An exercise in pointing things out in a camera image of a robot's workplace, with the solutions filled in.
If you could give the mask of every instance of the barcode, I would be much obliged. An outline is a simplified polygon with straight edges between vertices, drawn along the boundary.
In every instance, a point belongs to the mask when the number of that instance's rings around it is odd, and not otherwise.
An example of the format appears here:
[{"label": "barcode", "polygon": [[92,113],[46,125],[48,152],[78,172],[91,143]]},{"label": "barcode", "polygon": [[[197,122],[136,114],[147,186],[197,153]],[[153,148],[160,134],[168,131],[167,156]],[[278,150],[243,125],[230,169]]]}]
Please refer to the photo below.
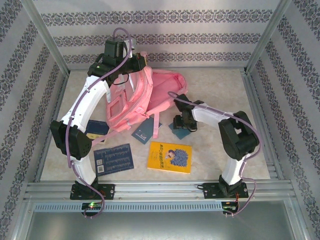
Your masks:
[{"label": "barcode", "polygon": [[103,173],[104,171],[105,171],[105,168],[104,168],[103,165],[98,166],[98,174],[99,174],[99,173]]},{"label": "barcode", "polygon": [[102,159],[97,160],[97,161],[96,161],[96,165],[97,165],[97,166],[98,166],[98,165],[102,165]]}]

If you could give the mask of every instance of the patterned wallpaper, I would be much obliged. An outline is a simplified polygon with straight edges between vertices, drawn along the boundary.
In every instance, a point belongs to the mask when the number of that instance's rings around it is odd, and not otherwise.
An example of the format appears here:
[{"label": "patterned wallpaper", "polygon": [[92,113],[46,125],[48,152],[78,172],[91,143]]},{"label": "patterned wallpaper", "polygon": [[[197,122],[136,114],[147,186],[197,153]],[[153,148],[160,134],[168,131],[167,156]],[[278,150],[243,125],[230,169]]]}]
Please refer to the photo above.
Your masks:
[{"label": "patterned wallpaper", "polygon": [[9,239],[34,180],[66,81],[18,0],[0,3],[0,240]]},{"label": "patterned wallpaper", "polygon": [[86,69],[116,27],[153,67],[244,67],[279,0],[35,0],[70,69]]},{"label": "patterned wallpaper", "polygon": [[290,4],[251,73],[282,171],[320,239],[320,4]]}]

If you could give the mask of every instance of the backpack strap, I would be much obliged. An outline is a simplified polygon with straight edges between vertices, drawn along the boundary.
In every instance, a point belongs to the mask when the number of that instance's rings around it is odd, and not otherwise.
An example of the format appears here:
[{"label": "backpack strap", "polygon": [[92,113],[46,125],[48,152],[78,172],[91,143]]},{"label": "backpack strap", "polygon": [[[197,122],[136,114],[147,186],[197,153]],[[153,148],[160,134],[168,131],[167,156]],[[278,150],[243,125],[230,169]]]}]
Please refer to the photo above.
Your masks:
[{"label": "backpack strap", "polygon": [[110,132],[104,136],[96,138],[95,140],[92,141],[91,147],[97,145],[98,143],[102,142],[103,140],[107,140],[108,138],[111,138],[111,137],[117,135],[118,133],[119,133],[118,131],[113,130],[112,132]]},{"label": "backpack strap", "polygon": [[157,112],[154,114],[154,120],[153,120],[153,138],[158,138],[158,132],[159,132],[159,116],[160,113]]}]

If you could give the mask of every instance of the yellow book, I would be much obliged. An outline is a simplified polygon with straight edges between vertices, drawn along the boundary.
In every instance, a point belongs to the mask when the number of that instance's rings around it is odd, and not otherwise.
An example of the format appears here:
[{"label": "yellow book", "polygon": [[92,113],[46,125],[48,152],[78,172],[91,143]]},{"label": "yellow book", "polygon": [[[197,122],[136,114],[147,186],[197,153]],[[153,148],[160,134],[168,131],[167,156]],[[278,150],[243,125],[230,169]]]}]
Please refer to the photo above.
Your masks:
[{"label": "yellow book", "polygon": [[189,145],[152,141],[147,168],[189,174],[191,157]]}]

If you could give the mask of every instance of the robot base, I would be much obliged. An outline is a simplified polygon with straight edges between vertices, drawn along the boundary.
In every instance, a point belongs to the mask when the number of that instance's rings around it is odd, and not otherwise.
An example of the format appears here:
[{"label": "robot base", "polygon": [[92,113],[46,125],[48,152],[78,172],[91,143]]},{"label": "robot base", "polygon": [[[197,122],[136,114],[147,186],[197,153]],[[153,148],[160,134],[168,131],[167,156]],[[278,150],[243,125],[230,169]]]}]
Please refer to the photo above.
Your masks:
[{"label": "robot base", "polygon": [[236,198],[236,193],[238,193],[240,199],[249,197],[247,185],[242,180],[229,186],[221,175],[219,182],[205,182],[197,187],[203,190],[204,199]]},{"label": "robot base", "polygon": [[[96,177],[91,184],[91,187],[98,190],[103,195],[105,200],[114,199],[114,184],[99,184],[98,178]],[[71,188],[70,200],[101,200],[101,197],[87,186],[76,181]]]}]

